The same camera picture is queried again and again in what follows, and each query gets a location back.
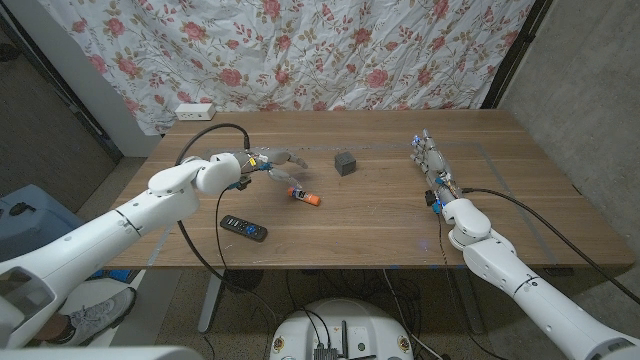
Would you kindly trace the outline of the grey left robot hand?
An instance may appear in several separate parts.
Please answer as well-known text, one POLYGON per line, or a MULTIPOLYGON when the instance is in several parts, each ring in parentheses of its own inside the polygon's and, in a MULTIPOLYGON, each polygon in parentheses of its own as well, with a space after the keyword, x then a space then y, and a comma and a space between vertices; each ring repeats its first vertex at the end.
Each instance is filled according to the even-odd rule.
POLYGON ((289 173, 276 168, 276 165, 294 163, 303 169, 307 169, 306 162, 288 150, 271 148, 253 148, 235 152, 234 157, 240 165, 242 178, 249 178, 254 172, 265 171, 268 176, 279 182, 287 183, 290 187, 301 189, 301 183, 289 173))

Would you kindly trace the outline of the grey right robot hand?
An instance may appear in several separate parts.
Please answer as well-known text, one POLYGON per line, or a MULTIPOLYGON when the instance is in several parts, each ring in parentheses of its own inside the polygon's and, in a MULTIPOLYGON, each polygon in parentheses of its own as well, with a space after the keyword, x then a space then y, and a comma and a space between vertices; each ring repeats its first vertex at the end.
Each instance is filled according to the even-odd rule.
POLYGON ((435 202, 445 206, 462 198, 462 190, 455 182, 451 167, 428 130, 423 129, 421 135, 415 135, 411 145, 413 153, 410 158, 425 175, 435 202))

